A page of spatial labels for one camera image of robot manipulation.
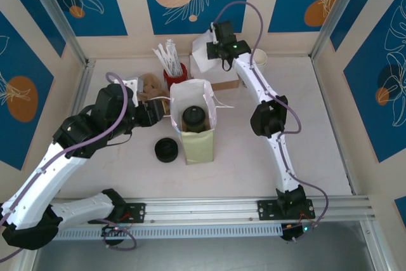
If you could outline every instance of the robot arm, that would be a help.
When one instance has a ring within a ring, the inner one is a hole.
[[[262,88],[262,85],[256,78],[254,71],[250,68],[249,57],[250,53],[244,53],[240,55],[237,59],[233,61],[232,67],[244,81],[244,84],[246,84],[248,91],[254,98],[254,101],[258,104],[258,107],[251,118],[251,127],[253,128],[256,135],[265,136],[264,137],[265,145],[269,148],[269,151],[273,156],[272,159],[275,161],[276,165],[275,168],[277,169],[276,174],[277,174],[278,190],[283,193],[286,191],[292,192],[293,190],[298,188],[299,183],[296,180],[292,179],[292,177],[287,173],[285,164],[282,160],[282,155],[277,140],[279,134],[284,130],[284,125],[286,122],[286,109],[280,107],[279,104],[274,102],[268,95],[266,95],[264,89]],[[253,65],[254,65],[253,69],[256,70],[257,75],[262,79],[263,84],[265,84],[269,92],[273,96],[278,96],[278,94],[271,88],[271,86],[269,86],[268,82],[265,80],[261,72],[258,70],[256,64],[253,63]],[[272,112],[272,110],[270,110],[270,108],[272,106],[270,106],[269,104],[273,105],[274,107],[273,111],[276,116],[274,125],[276,125],[276,127],[263,126],[263,122],[269,121],[270,117],[268,116],[271,116],[270,113]],[[284,135],[280,137],[280,141],[282,142],[284,155],[289,165],[289,169],[291,169],[291,173],[294,174],[291,159],[289,157],[289,153],[286,148]]]
[[[225,71],[234,68],[258,105],[251,117],[251,128],[257,136],[264,138],[269,148],[277,174],[278,195],[276,201],[263,203],[267,207],[262,209],[264,212],[260,213],[260,219],[299,219],[301,214],[315,218],[313,212],[308,213],[308,207],[312,205],[311,200],[306,198],[303,187],[291,176],[295,174],[283,134],[287,109],[272,96],[286,105],[287,98],[277,95],[255,62],[250,65],[251,49],[245,41],[237,41],[231,22],[212,23],[211,28],[193,43],[193,49],[198,50],[198,54],[202,54],[201,50],[205,50],[207,54],[207,58],[199,59],[199,68],[216,66],[210,62],[211,60],[222,62]],[[229,66],[228,69],[225,68],[225,62]]]
[[[39,249],[51,241],[59,230],[99,218],[117,222],[124,214],[125,201],[112,189],[88,199],[64,204],[49,203],[69,177],[97,150],[119,135],[131,135],[135,127],[152,126],[164,115],[161,101],[150,100],[137,107],[134,104],[130,84],[126,88],[128,105],[120,124],[104,138],[73,150],[58,158],[43,172],[42,167],[62,150],[94,138],[106,131],[117,120],[123,104],[123,92],[119,84],[109,84],[99,91],[96,103],[86,107],[76,116],[67,118],[53,136],[53,143],[46,155],[18,192],[0,208],[0,219],[10,213],[4,226],[3,237],[10,246]],[[15,199],[31,179],[38,175],[14,211],[10,211]]]

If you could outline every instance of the paper bag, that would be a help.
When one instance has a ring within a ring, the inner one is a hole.
[[[207,59],[207,43],[211,41],[213,41],[213,35],[210,33],[210,30],[207,30],[203,35],[198,37],[192,43],[192,55],[195,58],[195,61],[201,73],[204,73],[215,67],[221,67],[223,63],[223,61],[219,58],[215,60]]]
[[[204,79],[191,79],[171,86],[171,122],[182,141],[187,164],[214,160],[214,128],[217,116],[213,97],[210,82]],[[208,128],[205,131],[183,131],[182,114],[190,106],[199,106],[206,113]]]

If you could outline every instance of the metal frame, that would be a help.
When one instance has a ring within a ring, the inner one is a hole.
[[[86,95],[88,94],[91,77],[95,69],[95,65],[96,60],[88,60],[85,68],[83,69],[82,77],[77,87],[74,104],[72,106],[72,110],[70,111],[70,115],[72,116],[78,114],[83,108]]]
[[[317,37],[317,40],[311,49],[310,57],[315,59],[319,52],[322,50],[326,42],[330,39],[330,35],[334,28],[336,27],[341,15],[343,14],[347,4],[350,0],[336,0],[333,7],[330,10],[330,13],[327,15],[325,22],[320,29],[320,33]]]
[[[347,158],[345,158],[345,153],[343,152],[343,150],[341,148],[341,147],[343,147],[343,145],[341,143],[340,138],[338,137],[337,130],[336,130],[336,123],[334,122],[334,118],[331,116],[331,106],[330,106],[328,99],[326,99],[326,97],[325,97],[324,86],[320,80],[320,73],[318,72],[317,65],[316,65],[314,58],[311,58],[311,63],[313,64],[313,71],[315,72],[317,84],[318,84],[318,87],[322,94],[324,107],[327,109],[327,116],[329,117],[332,132],[333,132],[334,138],[337,143],[338,151],[340,153],[341,161],[343,162],[344,170],[347,175],[347,179],[350,184],[351,191],[353,192],[353,194],[358,195],[360,193],[360,187],[357,182],[357,179],[354,177],[353,173],[350,170],[351,166],[350,166],[350,164],[348,164]]]
[[[72,114],[76,114],[83,107],[95,67],[95,61],[88,61],[86,59],[72,28],[67,22],[57,2],[55,0],[40,1],[52,18],[52,21],[54,21],[55,25],[58,27],[58,30],[61,32],[67,44],[72,48],[74,55],[84,66],[74,105],[72,107]],[[327,17],[320,31],[320,35],[311,51],[310,57],[312,61],[314,61],[318,52],[328,41],[329,36],[348,4],[348,1],[349,0],[336,1],[331,10],[331,14]],[[321,86],[320,89],[324,97],[324,92]],[[324,102],[327,112],[330,113],[328,103],[325,99]],[[336,141],[339,148],[341,148],[338,137],[336,137]],[[346,171],[351,188],[356,192],[357,188],[353,185],[353,177],[351,176],[350,171],[347,169]],[[139,233],[138,238],[143,238],[141,235],[144,233],[141,232],[149,232],[144,236],[146,238],[154,238],[155,234],[165,234],[163,232],[171,232],[170,238],[185,238],[185,236],[196,238],[228,237],[229,235],[238,237],[247,234],[253,234],[255,236],[280,235],[281,223],[292,223],[296,222],[296,220],[260,221],[257,210],[257,201],[269,199],[275,198],[127,199],[126,201],[144,202],[147,204],[144,224],[134,225],[135,232]],[[324,198],[310,197],[310,199],[313,201],[316,215],[319,215],[324,208]],[[379,228],[379,224],[375,220],[374,212],[368,197],[360,195],[330,196],[329,200],[329,209],[322,221],[359,221],[376,270],[397,270],[388,250],[388,245],[386,244],[381,229]],[[68,229],[64,231],[65,233],[60,233],[57,239],[73,240],[72,238],[74,238],[75,240],[83,240],[89,237],[86,236],[86,232],[89,234],[90,231],[97,232],[99,229],[100,225],[82,225],[77,228]],[[205,230],[211,229],[215,230],[212,230],[207,234]],[[99,239],[100,237],[94,235],[92,238]],[[37,254],[38,251],[23,251],[14,259],[14,264],[11,270],[31,271],[34,267]]]
[[[281,223],[296,220],[260,221],[257,201],[273,198],[213,199],[126,199],[144,202],[145,222],[133,225],[137,239],[279,236]],[[316,215],[324,207],[323,197],[310,197]],[[396,270],[367,196],[331,196],[329,210],[322,221],[359,221],[376,270]],[[66,200],[55,200],[57,203]],[[81,225],[58,234],[59,241],[101,240],[102,225]],[[13,271],[31,271],[37,251],[17,256]]]
[[[72,30],[72,27],[69,25],[65,15],[63,14],[59,4],[56,0],[40,0],[41,4],[44,6],[49,17],[51,17],[56,28],[62,35],[63,39],[70,46],[73,54],[80,61],[83,67],[86,66],[86,56],[76,39],[75,33]]]

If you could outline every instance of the cardboard box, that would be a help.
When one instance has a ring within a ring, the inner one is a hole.
[[[240,84],[239,76],[233,69],[226,72],[221,66],[217,66],[201,73],[193,55],[190,55],[190,75],[194,79],[209,81],[214,91],[238,88]]]

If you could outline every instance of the black lid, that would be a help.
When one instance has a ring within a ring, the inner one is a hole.
[[[178,156],[178,144],[171,138],[160,139],[155,144],[155,154],[161,162],[172,162]]]
[[[206,120],[206,113],[199,106],[190,106],[183,112],[182,118],[187,126],[199,126]]]

